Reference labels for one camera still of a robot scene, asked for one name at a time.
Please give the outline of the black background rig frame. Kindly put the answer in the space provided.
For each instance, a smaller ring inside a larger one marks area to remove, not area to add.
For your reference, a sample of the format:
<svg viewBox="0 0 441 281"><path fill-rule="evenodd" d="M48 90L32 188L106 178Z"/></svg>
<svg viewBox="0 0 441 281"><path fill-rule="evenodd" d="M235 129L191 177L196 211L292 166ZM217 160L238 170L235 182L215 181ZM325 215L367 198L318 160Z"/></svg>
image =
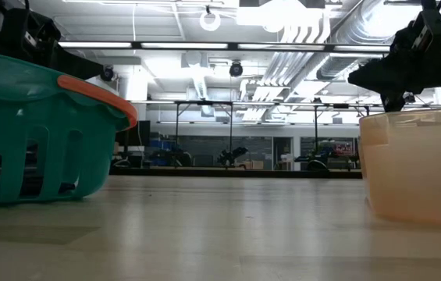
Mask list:
<svg viewBox="0 0 441 281"><path fill-rule="evenodd" d="M230 111L226 111L229 116L229 122L216 122L216 121L184 121L185 124L192 125L229 125L229 152L233 150L233 102L232 101L216 101L216 100L192 100L192 101L174 101L173 104L176 106L176 121L175 121L175 148L179 146L179 124L180 124L180 116L188 110L191 105L197 106L211 106L219 105L220 108L224 109L224 106L229 106Z"/></svg>
<svg viewBox="0 0 441 281"><path fill-rule="evenodd" d="M357 115L353 123L343 123L342 121L335 122L335 119L340 118L340 114L347 110L354 110ZM320 123L319 117L324 113L331 110L331 122ZM361 117L369 115L369 107L366 106L360 109L357 106L348 104L324 104L323 106L315 106L314 108L314 150L311 153L311 161L308 164L309 169L329 169L334 165L339 166L340 169L351 171L357 168L359 162L358 152L358 140L356 137L324 137L320 136L318 128L320 124L322 126L358 126L358 120Z"/></svg>

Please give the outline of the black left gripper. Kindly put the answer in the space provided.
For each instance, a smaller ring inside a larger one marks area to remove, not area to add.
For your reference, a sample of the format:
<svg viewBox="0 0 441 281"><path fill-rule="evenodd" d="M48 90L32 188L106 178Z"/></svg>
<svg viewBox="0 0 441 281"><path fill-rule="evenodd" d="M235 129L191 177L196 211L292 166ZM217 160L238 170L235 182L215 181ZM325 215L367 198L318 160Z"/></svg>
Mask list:
<svg viewBox="0 0 441 281"><path fill-rule="evenodd" d="M12 57L88 80L99 76L104 66L73 55L58 46L61 38L53 20L30 9L10 9L0 31L0 45Z"/></svg>

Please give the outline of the teal basket with orange rim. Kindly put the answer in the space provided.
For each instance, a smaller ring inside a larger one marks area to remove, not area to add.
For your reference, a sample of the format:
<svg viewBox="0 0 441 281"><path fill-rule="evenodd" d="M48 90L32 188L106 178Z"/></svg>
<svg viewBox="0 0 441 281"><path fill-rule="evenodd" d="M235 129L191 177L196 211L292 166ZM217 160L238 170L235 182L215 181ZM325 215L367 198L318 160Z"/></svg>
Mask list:
<svg viewBox="0 0 441 281"><path fill-rule="evenodd" d="M111 91L0 55L0 205L76 200L109 174L137 110Z"/></svg>

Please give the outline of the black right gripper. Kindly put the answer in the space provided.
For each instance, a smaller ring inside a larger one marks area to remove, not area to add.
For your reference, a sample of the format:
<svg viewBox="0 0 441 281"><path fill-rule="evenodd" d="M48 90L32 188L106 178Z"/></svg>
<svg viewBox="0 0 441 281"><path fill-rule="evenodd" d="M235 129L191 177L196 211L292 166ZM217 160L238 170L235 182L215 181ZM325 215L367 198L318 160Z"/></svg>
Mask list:
<svg viewBox="0 0 441 281"><path fill-rule="evenodd" d="M386 57L359 65L347 82L379 94L385 112L399 112L406 103L409 76L392 72L405 66L413 53L410 92L422 92L441 61L441 14L437 8L424 8L410 27L395 33Z"/></svg>

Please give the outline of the black aluminium table frame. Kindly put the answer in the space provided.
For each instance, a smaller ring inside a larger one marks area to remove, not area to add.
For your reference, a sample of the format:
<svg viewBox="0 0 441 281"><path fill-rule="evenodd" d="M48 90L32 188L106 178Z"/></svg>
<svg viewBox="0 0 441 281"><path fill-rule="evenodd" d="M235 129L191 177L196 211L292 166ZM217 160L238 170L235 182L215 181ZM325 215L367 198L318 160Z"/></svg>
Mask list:
<svg viewBox="0 0 441 281"><path fill-rule="evenodd" d="M360 180L361 172L348 171L268 171L225 168L193 169L192 167L173 168L169 166L150 169L111 168L111 176L182 176L182 177L228 177L228 178L283 178L283 179L340 179Z"/></svg>

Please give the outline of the orange translucent plastic bin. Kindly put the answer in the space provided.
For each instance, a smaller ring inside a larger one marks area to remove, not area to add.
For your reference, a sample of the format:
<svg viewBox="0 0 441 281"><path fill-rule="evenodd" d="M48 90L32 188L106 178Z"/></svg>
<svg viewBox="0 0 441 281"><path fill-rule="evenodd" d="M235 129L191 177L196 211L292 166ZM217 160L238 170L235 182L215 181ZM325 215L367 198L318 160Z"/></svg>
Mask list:
<svg viewBox="0 0 441 281"><path fill-rule="evenodd" d="M441 108L360 119L366 198L384 219L441 225Z"/></svg>

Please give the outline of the blue storage bins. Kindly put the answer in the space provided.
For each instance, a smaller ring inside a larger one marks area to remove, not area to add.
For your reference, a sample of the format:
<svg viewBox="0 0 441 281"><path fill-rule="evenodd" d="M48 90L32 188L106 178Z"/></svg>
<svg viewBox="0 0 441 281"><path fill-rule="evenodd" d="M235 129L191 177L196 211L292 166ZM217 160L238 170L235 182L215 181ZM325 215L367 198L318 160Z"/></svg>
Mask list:
<svg viewBox="0 0 441 281"><path fill-rule="evenodd" d="M154 166L173 165L174 140L152 140L149 160Z"/></svg>

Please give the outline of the black monitor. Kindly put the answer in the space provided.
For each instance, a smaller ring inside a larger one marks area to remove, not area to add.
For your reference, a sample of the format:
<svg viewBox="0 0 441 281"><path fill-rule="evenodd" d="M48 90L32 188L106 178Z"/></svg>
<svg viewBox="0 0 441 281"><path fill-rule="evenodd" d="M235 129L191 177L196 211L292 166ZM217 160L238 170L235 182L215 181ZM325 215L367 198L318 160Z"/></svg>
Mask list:
<svg viewBox="0 0 441 281"><path fill-rule="evenodd" d="M137 125L126 131L116 134L116 142L120 146L149 146L151 135L151 122L138 121Z"/></svg>

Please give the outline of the white LED light bar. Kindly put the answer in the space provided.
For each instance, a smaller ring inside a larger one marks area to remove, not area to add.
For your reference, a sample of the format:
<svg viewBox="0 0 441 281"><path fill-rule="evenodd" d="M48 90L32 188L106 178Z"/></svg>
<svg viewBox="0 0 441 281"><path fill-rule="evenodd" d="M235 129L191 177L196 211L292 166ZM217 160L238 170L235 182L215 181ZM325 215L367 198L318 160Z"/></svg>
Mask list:
<svg viewBox="0 0 441 281"><path fill-rule="evenodd" d="M59 42L59 45L63 48L132 48L130 42L91 42L91 41L74 41L74 42Z"/></svg>
<svg viewBox="0 0 441 281"><path fill-rule="evenodd" d="M281 52L320 52L325 50L324 45L318 44L238 44L238 48Z"/></svg>
<svg viewBox="0 0 441 281"><path fill-rule="evenodd" d="M172 42L144 42L140 44L145 49L227 49L226 43L172 43Z"/></svg>
<svg viewBox="0 0 441 281"><path fill-rule="evenodd" d="M389 52L388 45L337 45L335 52Z"/></svg>

